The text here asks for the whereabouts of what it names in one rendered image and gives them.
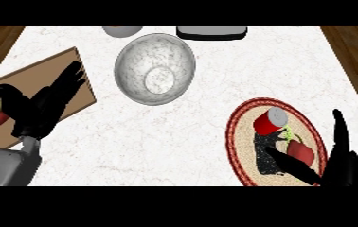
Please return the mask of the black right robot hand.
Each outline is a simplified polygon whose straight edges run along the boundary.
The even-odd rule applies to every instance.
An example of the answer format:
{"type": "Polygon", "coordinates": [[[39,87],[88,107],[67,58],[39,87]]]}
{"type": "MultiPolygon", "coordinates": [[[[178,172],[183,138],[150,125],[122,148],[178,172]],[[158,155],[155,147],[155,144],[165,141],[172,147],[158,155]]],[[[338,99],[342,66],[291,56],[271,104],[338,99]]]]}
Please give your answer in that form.
{"type": "Polygon", "coordinates": [[[347,129],[341,112],[334,109],[334,148],[322,171],[322,175],[305,166],[292,156],[273,148],[266,148],[279,168],[304,183],[325,187],[358,187],[358,154],[348,149],[347,129]]]}

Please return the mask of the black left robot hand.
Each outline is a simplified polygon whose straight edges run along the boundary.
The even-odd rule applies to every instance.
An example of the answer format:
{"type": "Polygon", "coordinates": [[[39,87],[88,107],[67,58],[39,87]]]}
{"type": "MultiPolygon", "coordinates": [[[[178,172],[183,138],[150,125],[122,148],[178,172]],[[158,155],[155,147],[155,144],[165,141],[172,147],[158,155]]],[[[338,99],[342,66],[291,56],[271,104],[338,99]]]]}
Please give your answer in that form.
{"type": "Polygon", "coordinates": [[[13,119],[11,136],[41,139],[51,132],[69,100],[85,82],[81,63],[73,61],[50,86],[44,86],[32,97],[21,95],[10,84],[0,84],[0,112],[13,119]]]}

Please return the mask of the red can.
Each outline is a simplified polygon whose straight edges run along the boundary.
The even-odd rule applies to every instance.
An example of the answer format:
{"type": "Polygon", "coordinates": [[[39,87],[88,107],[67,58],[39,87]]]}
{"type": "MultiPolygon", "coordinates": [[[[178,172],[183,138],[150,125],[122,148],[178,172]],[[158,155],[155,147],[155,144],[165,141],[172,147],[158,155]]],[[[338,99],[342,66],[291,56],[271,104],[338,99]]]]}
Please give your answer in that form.
{"type": "Polygon", "coordinates": [[[277,107],[270,107],[252,122],[252,128],[257,134],[269,135],[277,131],[288,123],[285,111],[277,107]]]}

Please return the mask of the round woven red-rimmed placemat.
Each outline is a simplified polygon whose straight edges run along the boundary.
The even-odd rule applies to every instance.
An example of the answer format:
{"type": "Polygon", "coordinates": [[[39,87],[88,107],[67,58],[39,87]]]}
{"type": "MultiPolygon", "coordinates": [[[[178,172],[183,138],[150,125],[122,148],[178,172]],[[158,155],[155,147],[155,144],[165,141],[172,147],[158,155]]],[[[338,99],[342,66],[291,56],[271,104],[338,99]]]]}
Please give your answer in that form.
{"type": "Polygon", "coordinates": [[[326,153],[319,133],[301,112],[289,104],[267,97],[248,99],[230,114],[224,132],[227,159],[243,186],[307,186],[307,183],[288,173],[258,172],[252,122],[270,107],[279,107],[288,116],[288,130],[279,136],[303,141],[304,146],[313,151],[310,168],[322,174],[326,153]]]}

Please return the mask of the grey marble bowl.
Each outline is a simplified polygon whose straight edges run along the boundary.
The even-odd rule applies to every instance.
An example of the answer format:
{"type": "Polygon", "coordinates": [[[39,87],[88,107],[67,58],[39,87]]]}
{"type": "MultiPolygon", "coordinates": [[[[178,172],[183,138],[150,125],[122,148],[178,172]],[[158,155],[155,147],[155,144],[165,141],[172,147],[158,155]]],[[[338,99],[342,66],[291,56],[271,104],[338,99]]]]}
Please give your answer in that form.
{"type": "Polygon", "coordinates": [[[156,106],[187,90],[195,72],[193,53],[174,36],[152,33],[135,38],[115,59],[115,84],[137,103],[156,106]]]}

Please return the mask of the brown wooden cutting board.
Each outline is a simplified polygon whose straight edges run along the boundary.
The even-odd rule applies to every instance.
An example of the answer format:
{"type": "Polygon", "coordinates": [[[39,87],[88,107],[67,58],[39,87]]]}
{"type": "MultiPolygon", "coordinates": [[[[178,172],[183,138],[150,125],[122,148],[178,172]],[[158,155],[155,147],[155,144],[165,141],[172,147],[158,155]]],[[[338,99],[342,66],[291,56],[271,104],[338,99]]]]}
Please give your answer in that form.
{"type": "MultiPolygon", "coordinates": [[[[1,76],[0,83],[10,84],[26,97],[32,97],[38,89],[51,84],[67,65],[79,60],[78,50],[75,47],[70,47],[63,52],[1,76]]],[[[60,120],[64,120],[95,102],[87,75],[82,75],[82,78],[87,81],[66,104],[60,120]]],[[[11,131],[13,120],[8,119],[0,125],[0,148],[10,148],[19,143],[19,140],[11,136],[11,131]]]]}

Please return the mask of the small grey cup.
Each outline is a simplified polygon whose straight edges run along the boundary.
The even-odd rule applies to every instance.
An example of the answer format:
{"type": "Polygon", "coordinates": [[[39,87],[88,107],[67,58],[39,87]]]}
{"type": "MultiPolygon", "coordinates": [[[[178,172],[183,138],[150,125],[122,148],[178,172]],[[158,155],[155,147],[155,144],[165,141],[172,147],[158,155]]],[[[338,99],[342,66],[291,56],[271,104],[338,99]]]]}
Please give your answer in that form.
{"type": "Polygon", "coordinates": [[[134,35],[141,26],[101,26],[104,33],[115,38],[125,38],[134,35]]]}

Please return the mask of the grey appliance with black base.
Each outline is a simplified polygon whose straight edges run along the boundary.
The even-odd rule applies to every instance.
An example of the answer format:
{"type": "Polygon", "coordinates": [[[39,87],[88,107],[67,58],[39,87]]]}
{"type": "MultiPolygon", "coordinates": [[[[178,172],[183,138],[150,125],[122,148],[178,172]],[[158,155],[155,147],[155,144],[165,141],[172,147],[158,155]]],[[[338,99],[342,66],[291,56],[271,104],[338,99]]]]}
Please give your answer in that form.
{"type": "Polygon", "coordinates": [[[246,26],[177,26],[180,39],[195,41],[230,41],[243,38],[246,26]]]}

